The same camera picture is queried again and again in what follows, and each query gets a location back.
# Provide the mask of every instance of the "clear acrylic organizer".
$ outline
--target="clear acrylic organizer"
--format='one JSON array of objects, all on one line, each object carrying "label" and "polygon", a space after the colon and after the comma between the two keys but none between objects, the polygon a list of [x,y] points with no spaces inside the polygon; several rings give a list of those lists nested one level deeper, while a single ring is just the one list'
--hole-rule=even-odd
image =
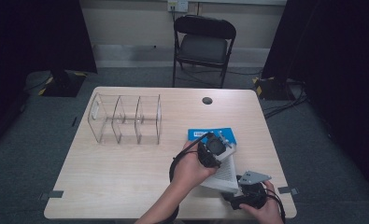
[{"label": "clear acrylic organizer", "polygon": [[88,122],[98,143],[159,144],[161,97],[96,93]]}]

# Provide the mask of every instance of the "chair back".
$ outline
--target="chair back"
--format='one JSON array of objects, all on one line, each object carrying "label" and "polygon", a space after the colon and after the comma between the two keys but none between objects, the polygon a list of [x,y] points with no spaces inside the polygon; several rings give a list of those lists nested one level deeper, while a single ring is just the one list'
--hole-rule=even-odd
[{"label": "chair back", "polygon": [[209,37],[234,40],[236,29],[225,20],[186,15],[175,20],[175,34],[177,32],[188,35],[203,35]]}]

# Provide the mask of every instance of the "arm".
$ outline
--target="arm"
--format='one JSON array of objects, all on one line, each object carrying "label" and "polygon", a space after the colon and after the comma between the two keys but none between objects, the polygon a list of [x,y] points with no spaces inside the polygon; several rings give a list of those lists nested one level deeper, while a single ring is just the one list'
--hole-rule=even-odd
[{"label": "arm", "polygon": [[[274,185],[271,182],[265,181],[264,185],[267,189],[275,192]],[[265,205],[260,209],[253,208],[244,203],[241,203],[239,207],[257,218],[260,224],[283,224],[283,220],[280,217],[278,204],[273,199],[268,198]]]},{"label": "arm", "polygon": [[205,168],[198,160],[198,145],[193,146],[178,162],[172,182],[158,201],[136,222],[157,223],[170,217],[190,191],[217,172],[217,168]]}]

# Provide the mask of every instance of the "black curtain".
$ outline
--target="black curtain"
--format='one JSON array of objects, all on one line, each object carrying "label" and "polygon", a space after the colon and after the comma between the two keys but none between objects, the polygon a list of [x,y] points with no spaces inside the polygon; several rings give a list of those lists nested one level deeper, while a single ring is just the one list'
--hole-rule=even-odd
[{"label": "black curtain", "polygon": [[289,0],[263,71],[275,76],[305,82],[330,134],[369,181],[369,1]]},{"label": "black curtain", "polygon": [[79,1],[0,1],[0,124],[27,76],[54,66],[97,73]]}]

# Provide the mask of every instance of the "chair seat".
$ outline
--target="chair seat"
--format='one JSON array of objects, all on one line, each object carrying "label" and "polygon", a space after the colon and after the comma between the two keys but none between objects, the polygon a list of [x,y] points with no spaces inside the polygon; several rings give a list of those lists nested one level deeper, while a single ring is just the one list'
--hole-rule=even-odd
[{"label": "chair seat", "polygon": [[224,64],[228,43],[225,39],[184,35],[178,59]]}]

